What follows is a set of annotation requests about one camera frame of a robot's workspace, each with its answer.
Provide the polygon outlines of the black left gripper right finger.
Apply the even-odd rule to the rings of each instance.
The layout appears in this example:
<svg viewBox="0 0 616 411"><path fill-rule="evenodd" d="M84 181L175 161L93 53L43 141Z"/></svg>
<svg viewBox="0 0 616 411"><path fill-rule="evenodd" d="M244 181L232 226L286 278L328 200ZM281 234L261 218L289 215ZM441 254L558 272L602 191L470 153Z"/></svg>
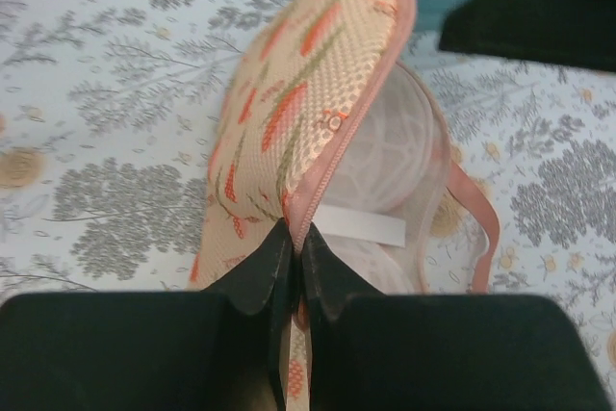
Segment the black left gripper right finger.
<svg viewBox="0 0 616 411"><path fill-rule="evenodd" d="M606 410L574 324L539 295L385 295L317 229L301 263L314 410Z"/></svg>

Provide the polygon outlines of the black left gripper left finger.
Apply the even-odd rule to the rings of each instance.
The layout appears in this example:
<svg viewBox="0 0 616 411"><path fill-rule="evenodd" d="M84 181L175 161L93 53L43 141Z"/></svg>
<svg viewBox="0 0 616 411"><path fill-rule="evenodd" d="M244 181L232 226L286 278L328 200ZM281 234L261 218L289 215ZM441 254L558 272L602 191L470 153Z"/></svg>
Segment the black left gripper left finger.
<svg viewBox="0 0 616 411"><path fill-rule="evenodd" d="M282 410L293 268L280 222L199 292L16 295L1 307L1 406Z"/></svg>

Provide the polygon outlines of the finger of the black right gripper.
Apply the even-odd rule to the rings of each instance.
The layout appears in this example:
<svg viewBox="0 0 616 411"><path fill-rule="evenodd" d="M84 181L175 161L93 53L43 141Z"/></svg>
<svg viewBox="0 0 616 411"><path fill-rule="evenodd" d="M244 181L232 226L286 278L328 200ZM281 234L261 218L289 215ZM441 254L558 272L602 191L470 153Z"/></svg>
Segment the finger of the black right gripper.
<svg viewBox="0 0 616 411"><path fill-rule="evenodd" d="M445 18L439 48L612 70L615 0L467 0Z"/></svg>

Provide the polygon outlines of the peach floral mesh laundry bag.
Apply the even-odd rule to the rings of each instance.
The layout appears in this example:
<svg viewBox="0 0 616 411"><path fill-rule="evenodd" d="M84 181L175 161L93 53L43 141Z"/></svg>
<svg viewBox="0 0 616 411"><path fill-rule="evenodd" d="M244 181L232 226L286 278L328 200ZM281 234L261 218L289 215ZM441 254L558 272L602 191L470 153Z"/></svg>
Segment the peach floral mesh laundry bag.
<svg viewBox="0 0 616 411"><path fill-rule="evenodd" d="M500 224L454 161L427 86L399 63L416 0L293 0L251 43L225 94L207 170L194 289L220 281L284 219L376 288L427 288L426 239L453 201L483 228L471 289L488 287Z"/></svg>

